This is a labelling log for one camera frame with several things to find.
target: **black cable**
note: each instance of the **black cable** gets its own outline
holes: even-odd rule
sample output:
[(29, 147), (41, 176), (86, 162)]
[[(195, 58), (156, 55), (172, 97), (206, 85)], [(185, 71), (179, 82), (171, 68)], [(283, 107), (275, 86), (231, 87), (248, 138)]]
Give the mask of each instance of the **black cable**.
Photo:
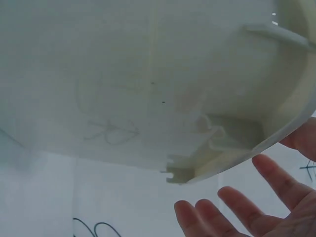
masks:
[(83, 222), (82, 220), (80, 220), (78, 218), (73, 218), (73, 220), (74, 221), (79, 221), (80, 223), (82, 223), (89, 230), (89, 232), (91, 233), (91, 235), (93, 237), (99, 237), (98, 234), (97, 234), (97, 227), (98, 227), (98, 225), (106, 225), (106, 226), (110, 227), (118, 235), (118, 237), (122, 237), (113, 226), (111, 226), (110, 224), (108, 224), (106, 222), (99, 222), (99, 223), (95, 224), (94, 227), (93, 227), (93, 231), (94, 231), (94, 233), (93, 233), (92, 230), (89, 228), (89, 226), (87, 226), (86, 223)]

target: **white plastic housing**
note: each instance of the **white plastic housing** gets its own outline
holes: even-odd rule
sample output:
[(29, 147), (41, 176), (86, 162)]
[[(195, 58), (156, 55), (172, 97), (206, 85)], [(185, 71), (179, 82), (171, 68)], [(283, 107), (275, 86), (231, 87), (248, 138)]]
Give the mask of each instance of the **white plastic housing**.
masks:
[(316, 108), (314, 0), (4, 0), (0, 127), (188, 183)]

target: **handwritten mark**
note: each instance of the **handwritten mark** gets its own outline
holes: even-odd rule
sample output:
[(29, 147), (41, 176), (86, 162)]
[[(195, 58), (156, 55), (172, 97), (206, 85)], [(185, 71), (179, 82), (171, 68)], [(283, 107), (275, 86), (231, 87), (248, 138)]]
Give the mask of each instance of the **handwritten mark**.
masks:
[[(91, 137), (85, 137), (84, 140), (94, 140), (94, 139), (96, 139), (98, 137), (102, 137), (103, 136), (104, 140), (109, 145), (123, 145), (123, 144), (127, 143), (128, 141), (130, 141), (130, 140), (132, 140), (132, 139), (134, 139), (134, 138), (136, 138), (137, 136), (140, 135), (140, 132), (139, 132), (138, 128), (135, 126), (135, 124), (132, 121), (130, 121), (130, 120), (129, 120), (129, 123), (133, 127), (132, 130), (121, 128), (121, 127), (118, 127), (116, 125), (113, 125), (110, 120), (107, 120), (106, 124), (100, 124), (100, 123), (97, 123), (97, 122), (89, 121), (88, 125), (102, 128), (102, 131), (92, 135)], [(124, 132), (124, 133), (126, 133), (128, 135), (125, 136), (120, 141), (111, 142), (109, 140), (109, 135), (111, 133), (113, 133), (113, 132), (116, 132), (116, 131), (121, 131), (121, 132)]]
[(316, 179), (316, 172), (315, 172), (315, 168), (316, 168), (316, 166), (315, 166), (315, 162), (313, 162), (313, 165), (312, 165), (312, 166), (309, 166), (309, 165), (310, 165), (310, 163), (311, 163), (311, 160), (310, 160), (310, 161), (308, 161), (308, 163), (307, 163), (307, 165), (306, 165), (306, 166), (304, 166), (304, 167), (300, 167), (300, 169), (306, 169), (306, 170), (307, 170), (307, 173), (308, 173), (308, 176), (310, 177), (311, 181), (313, 181), (313, 179), (312, 179), (312, 176), (311, 176), (311, 173), (310, 173), (309, 169), (313, 169), (313, 173), (314, 173), (314, 176), (315, 176), (315, 179)]

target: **finger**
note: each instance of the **finger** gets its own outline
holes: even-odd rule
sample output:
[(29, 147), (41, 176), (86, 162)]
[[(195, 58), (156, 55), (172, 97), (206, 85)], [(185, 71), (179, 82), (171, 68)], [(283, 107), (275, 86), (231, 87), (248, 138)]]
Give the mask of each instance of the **finger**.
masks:
[(253, 202), (231, 187), (220, 189), (218, 196), (256, 237), (264, 236), (282, 221), (281, 218), (265, 215)]
[(284, 138), (281, 143), (316, 161), (316, 118), (310, 118), (299, 129)]
[(187, 201), (174, 204), (178, 223), (186, 237), (213, 237), (198, 216), (197, 210)]
[(226, 219), (226, 217), (209, 200), (202, 199), (196, 203), (196, 209), (202, 220), (216, 234), (217, 237), (240, 237), (245, 236)]
[(252, 162), (277, 196), (291, 211), (304, 197), (314, 191), (312, 188), (297, 182), (268, 156), (258, 155), (252, 159)]

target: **white plastic panel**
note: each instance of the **white plastic panel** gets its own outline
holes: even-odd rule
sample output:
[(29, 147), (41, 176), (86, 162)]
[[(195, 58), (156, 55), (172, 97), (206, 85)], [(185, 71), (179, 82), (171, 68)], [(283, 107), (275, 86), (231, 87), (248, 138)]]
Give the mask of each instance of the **white plastic panel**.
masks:
[(211, 176), (315, 110), (315, 17), (313, 0), (3, 1), (0, 127), (169, 182)]

